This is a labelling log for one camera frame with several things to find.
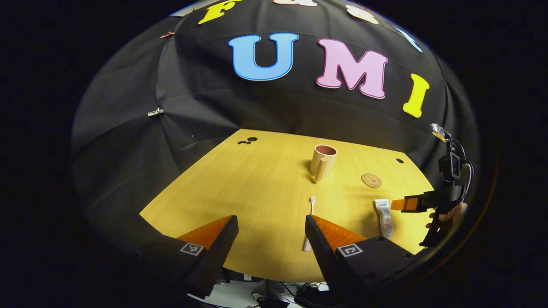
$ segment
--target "coaster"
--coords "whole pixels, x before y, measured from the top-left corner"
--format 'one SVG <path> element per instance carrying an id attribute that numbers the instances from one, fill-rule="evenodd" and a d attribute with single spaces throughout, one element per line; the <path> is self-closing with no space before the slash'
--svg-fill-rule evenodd
<path id="1" fill-rule="evenodd" d="M 378 176 L 371 174 L 371 173 L 365 173 L 362 175 L 362 181 L 369 187 L 372 188 L 379 188 L 383 182 L 379 179 Z"/>

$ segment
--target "black cloth backdrop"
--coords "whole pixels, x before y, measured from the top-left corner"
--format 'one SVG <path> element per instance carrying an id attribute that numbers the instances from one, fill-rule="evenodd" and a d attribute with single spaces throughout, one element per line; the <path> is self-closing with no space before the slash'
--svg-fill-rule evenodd
<path id="1" fill-rule="evenodd" d="M 439 188 L 438 159 L 446 148 L 429 127 L 438 123 L 462 142 L 481 176 L 472 103 L 440 57 L 415 38 L 424 51 L 419 53 L 375 12 L 378 25 L 349 15 L 348 2 L 315 2 L 318 6 L 305 7 L 246 0 L 202 25 L 198 22 L 210 5 L 182 18 L 169 16 L 104 65 L 82 98 L 72 131 L 75 186 L 99 234 L 126 252 L 156 237 L 139 212 L 240 128 L 401 151 Z M 175 35 L 160 38 L 168 31 Z M 268 36 L 277 32 L 299 35 L 291 71 L 263 82 L 237 76 L 228 41 L 261 36 L 256 63 L 270 66 L 276 45 Z M 386 56 L 386 97 L 370 98 L 344 83 L 338 89 L 317 85 L 324 65 L 321 38 L 344 42 L 355 59 L 368 50 Z M 402 110 L 413 87 L 411 73 L 430 84 L 420 118 Z M 157 108 L 164 113 L 147 116 Z M 474 194 L 472 186 L 469 199 Z"/>

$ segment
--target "yellow tabletop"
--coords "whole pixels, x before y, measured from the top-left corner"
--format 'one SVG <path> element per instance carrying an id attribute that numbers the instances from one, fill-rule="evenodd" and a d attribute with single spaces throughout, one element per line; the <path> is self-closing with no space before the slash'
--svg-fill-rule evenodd
<path id="1" fill-rule="evenodd" d="M 258 139 L 238 144 L 249 137 Z M 318 144 L 336 148 L 338 155 L 331 175 L 315 182 L 309 166 Z M 364 173 L 375 174 L 383 184 L 377 189 L 365 185 Z M 317 216 L 371 238 L 381 235 L 375 199 L 391 202 L 430 190 L 419 168 L 401 152 L 240 129 L 181 174 L 140 214 L 174 238 L 237 215 L 239 233 L 224 267 L 271 280 L 320 282 L 325 279 L 313 251 L 302 251 L 311 196 L 316 196 Z M 391 211 L 390 240 L 417 253 L 431 212 Z"/>

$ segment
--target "cup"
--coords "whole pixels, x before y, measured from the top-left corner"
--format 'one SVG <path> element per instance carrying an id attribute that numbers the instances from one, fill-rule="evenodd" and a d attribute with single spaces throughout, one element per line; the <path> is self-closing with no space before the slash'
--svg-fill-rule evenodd
<path id="1" fill-rule="evenodd" d="M 316 181 L 320 181 L 331 174 L 336 157 L 337 150 L 332 146 L 320 144 L 314 148 L 310 173 L 316 177 Z"/>

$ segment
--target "white toothpaste tube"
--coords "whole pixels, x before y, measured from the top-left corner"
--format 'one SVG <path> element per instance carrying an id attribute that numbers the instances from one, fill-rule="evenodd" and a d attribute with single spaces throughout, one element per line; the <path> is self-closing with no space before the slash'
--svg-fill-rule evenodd
<path id="1" fill-rule="evenodd" d="M 390 216 L 390 206 L 388 205 L 388 199 L 375 199 L 375 207 L 379 212 L 379 225 L 380 232 L 386 238 L 392 237 L 392 230 L 394 230 L 394 223 Z"/>

